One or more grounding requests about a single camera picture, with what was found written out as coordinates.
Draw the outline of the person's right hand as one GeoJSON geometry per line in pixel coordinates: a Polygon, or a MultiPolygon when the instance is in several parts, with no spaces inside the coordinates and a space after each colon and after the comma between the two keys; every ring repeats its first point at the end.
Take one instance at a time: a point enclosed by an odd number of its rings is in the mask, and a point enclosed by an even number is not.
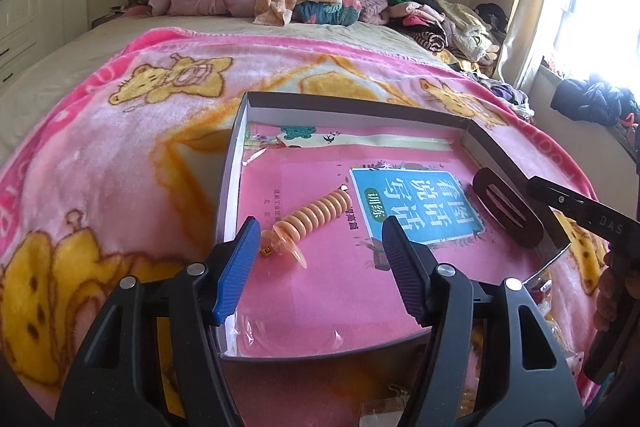
{"type": "MultiPolygon", "coordinates": [[[[622,283],[616,281],[611,269],[611,251],[604,256],[604,262],[606,269],[599,279],[596,311],[594,311],[593,315],[593,324],[598,332],[606,332],[616,319],[617,303],[620,300],[620,297],[616,295],[616,291],[622,287],[622,283]]],[[[640,299],[640,275],[637,270],[632,270],[628,273],[625,279],[625,288],[632,298],[640,299]]]]}

